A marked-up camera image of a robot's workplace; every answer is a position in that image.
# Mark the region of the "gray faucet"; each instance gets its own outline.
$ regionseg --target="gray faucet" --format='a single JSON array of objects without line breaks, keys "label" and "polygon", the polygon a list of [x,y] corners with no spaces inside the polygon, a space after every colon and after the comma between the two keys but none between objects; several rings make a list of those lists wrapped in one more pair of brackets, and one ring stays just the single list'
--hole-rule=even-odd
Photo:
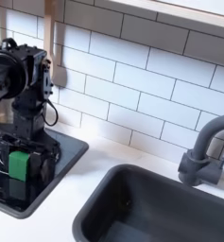
[{"label": "gray faucet", "polygon": [[183,154],[179,166],[180,180],[189,185],[197,186],[203,182],[218,184],[224,159],[216,163],[207,155],[207,149],[214,136],[224,130],[224,115],[206,124],[198,135],[193,149]]}]

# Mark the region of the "sink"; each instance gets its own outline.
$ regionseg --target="sink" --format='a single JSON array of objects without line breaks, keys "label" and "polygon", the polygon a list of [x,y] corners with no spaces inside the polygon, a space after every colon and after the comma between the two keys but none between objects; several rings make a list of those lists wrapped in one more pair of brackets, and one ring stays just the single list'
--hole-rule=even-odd
[{"label": "sink", "polygon": [[224,199],[123,164],[73,223],[77,242],[224,242]]}]

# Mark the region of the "green block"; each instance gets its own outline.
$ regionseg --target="green block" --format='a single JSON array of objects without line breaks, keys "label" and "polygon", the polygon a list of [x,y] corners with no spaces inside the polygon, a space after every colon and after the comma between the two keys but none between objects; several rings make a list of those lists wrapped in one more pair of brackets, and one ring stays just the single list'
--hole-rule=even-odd
[{"label": "green block", "polygon": [[14,151],[9,154],[9,176],[13,179],[26,181],[29,154]]}]

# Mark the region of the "tile backsplash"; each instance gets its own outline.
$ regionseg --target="tile backsplash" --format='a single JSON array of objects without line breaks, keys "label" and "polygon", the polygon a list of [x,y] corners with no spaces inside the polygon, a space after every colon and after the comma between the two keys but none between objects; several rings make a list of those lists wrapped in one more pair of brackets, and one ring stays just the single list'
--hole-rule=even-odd
[{"label": "tile backsplash", "polygon": [[[60,122],[179,163],[224,114],[224,28],[107,0],[58,2]],[[7,36],[42,48],[43,0],[0,0]],[[224,131],[208,155],[224,156]]]}]

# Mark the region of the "white shelf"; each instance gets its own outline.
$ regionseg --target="white shelf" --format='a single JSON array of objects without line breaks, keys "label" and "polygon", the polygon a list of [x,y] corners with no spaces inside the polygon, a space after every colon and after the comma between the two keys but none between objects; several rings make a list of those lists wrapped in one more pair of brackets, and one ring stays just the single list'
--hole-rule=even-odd
[{"label": "white shelf", "polygon": [[224,27],[224,0],[109,0]]}]

